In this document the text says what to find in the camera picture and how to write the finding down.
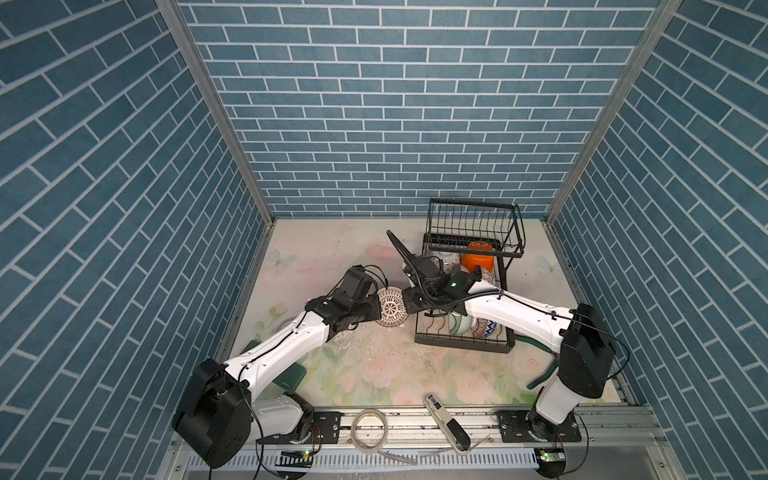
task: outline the blue brick wall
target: blue brick wall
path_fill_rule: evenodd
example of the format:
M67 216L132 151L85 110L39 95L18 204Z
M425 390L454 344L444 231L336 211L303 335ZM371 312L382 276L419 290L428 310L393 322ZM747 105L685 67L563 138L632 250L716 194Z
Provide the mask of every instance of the blue brick wall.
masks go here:
M182 1L268 201L303 217L541 216L656 4Z
M144 478L263 229L153 0L0 2L0 478Z
M766 25L684 0L554 225L689 478L768 466Z

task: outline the orange cup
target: orange cup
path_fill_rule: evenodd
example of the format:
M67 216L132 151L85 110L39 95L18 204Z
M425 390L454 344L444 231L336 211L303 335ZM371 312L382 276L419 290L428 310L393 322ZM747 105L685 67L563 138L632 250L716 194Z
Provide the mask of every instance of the orange cup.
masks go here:
M468 245L470 250L492 252L493 247L486 242L472 242ZM462 265L467 267L470 272L475 271L476 266L481 266L487 271L493 271L494 257L492 255L483 255L481 253L465 253L462 255Z

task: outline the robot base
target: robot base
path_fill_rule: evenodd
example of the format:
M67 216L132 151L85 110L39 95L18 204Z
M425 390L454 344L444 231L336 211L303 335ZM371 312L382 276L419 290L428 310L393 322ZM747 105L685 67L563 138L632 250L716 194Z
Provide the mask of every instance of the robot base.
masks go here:
M545 438L540 438L531 433L531 423L527 420L529 410L499 410L496 412L498 424L502 432L502 442L580 442L576 417L573 412L568 413L565 422L558 426L556 432L549 432Z
M332 445L339 443L341 412L315 411L312 416L312 425L320 427L320 431L323 434L323 444ZM264 439L257 440L257 443L264 445L292 445L290 440L294 439L293 433L287 435L270 435Z

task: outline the black dish rack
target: black dish rack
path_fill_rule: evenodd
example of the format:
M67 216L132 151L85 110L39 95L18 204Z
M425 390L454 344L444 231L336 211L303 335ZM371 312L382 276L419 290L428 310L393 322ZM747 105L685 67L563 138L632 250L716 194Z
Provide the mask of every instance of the black dish rack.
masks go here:
M506 290L507 268L514 258L522 257L525 249L525 228L519 207L473 200L430 199L422 255L428 251L481 253L468 248L471 242L486 242L493 247L492 252L483 250L482 253L495 258L495 279L498 286ZM451 335L447 316L421 314L416 317L414 340L425 345L495 353L509 353L515 345L514 332L508 327L476 339L472 332Z

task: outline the floral table surface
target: floral table surface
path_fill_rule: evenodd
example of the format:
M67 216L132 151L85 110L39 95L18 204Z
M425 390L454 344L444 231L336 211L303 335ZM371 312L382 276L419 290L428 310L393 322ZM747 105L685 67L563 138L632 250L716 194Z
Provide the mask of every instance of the floral table surface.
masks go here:
M508 269L508 289L576 306L541 223L524 222L528 242ZM403 219L278 221L233 351L275 333L352 265L377 264L390 284L407 287L386 231L420 253L424 227L424 220ZM316 406L420 405L428 393L448 405L534 402L537 390L526 385L545 371L551 355L521 342L508 354L421 345L413 341L414 323L415 316L394 328L363 323L337 335L298 361L307 370L298 393ZM260 398L280 393L271 385ZM591 401L619 402L613 382Z

